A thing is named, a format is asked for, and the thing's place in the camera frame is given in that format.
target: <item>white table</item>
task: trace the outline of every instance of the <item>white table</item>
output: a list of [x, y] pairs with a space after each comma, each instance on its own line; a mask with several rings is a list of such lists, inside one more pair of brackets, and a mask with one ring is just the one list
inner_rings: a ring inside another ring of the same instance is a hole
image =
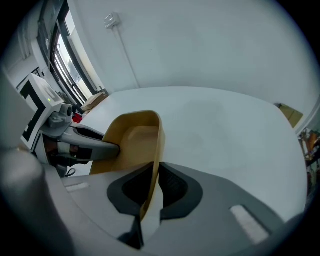
[[105, 133], [119, 115], [142, 110], [156, 111], [162, 119], [164, 162], [226, 178], [284, 221], [303, 212], [307, 174], [302, 150], [274, 105], [210, 88], [144, 88], [112, 94], [81, 124]]

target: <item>cardboard box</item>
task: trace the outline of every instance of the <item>cardboard box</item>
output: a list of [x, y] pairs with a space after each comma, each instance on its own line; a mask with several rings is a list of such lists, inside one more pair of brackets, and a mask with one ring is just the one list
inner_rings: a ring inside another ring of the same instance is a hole
[[299, 111], [285, 105], [285, 104], [279, 104], [279, 109], [284, 114], [284, 116], [288, 119], [289, 123], [291, 124], [292, 128], [295, 128], [295, 126], [299, 123], [301, 118], [304, 116]]
[[93, 96], [91, 96], [81, 107], [83, 111], [89, 111], [93, 109], [94, 107], [98, 106], [99, 103], [101, 103], [104, 99], [106, 99], [108, 96], [102, 92], [99, 92]]

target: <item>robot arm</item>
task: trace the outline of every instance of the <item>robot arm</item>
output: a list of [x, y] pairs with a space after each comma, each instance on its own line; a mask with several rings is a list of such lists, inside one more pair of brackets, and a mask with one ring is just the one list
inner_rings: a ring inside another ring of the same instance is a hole
[[72, 122], [72, 106], [64, 104], [44, 79], [30, 74], [19, 92], [35, 112], [21, 140], [42, 164], [56, 167], [61, 177], [67, 166], [119, 154], [120, 147], [102, 141], [102, 133]]

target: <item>window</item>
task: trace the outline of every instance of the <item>window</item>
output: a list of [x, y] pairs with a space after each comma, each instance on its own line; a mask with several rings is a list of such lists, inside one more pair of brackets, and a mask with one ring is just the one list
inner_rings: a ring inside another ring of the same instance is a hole
[[70, 43], [75, 29], [68, 3], [65, 1], [53, 30], [49, 49], [50, 70], [56, 81], [63, 85], [78, 105], [82, 106], [97, 93], [97, 88]]

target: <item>white wall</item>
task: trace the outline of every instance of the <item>white wall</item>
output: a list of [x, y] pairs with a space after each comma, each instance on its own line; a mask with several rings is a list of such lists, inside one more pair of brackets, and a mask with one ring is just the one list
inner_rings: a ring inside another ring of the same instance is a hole
[[14, 87], [17, 87], [23, 79], [38, 67], [38, 63], [32, 54], [24, 58], [17, 32], [13, 34], [0, 62], [2, 70]]
[[304, 114], [320, 95], [315, 58], [303, 34], [272, 2], [68, 0], [85, 51], [110, 93], [135, 88], [119, 41], [104, 19], [118, 12], [141, 88], [191, 86], [284, 103]]

